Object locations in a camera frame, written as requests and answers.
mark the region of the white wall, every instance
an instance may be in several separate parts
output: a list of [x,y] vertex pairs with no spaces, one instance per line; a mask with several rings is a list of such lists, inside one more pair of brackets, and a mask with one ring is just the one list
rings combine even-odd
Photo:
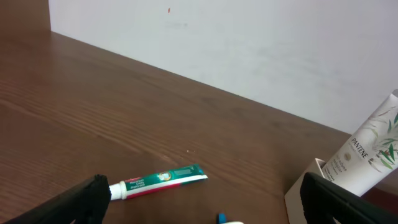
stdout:
[[396,0],[49,2],[54,32],[348,133],[398,88]]

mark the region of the green toothpaste tube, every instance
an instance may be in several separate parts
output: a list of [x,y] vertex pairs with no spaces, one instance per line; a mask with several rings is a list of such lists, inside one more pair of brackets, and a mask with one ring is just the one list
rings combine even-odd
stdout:
[[122,180],[109,186],[111,200],[127,199],[207,179],[199,165],[191,165],[145,177]]

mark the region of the wooden table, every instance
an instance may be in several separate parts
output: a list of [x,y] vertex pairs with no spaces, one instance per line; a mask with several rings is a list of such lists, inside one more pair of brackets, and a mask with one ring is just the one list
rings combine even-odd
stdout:
[[207,181],[111,202],[104,223],[288,223],[284,193],[348,138],[51,33],[47,0],[1,4],[0,222],[95,174],[199,164]]

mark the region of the white cap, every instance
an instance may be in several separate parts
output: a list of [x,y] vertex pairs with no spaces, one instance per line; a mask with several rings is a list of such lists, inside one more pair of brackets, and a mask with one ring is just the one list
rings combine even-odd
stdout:
[[111,200],[122,199],[122,189],[120,188],[120,183],[110,185],[109,189],[111,191]]

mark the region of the pantene tube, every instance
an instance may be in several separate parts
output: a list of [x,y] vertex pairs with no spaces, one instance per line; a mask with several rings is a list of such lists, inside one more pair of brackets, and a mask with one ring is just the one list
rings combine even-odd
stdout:
[[398,90],[322,167],[323,175],[340,187],[362,196],[398,163]]
[[207,179],[199,165],[187,166],[158,174],[120,181],[110,185],[111,200],[133,198],[158,190]]

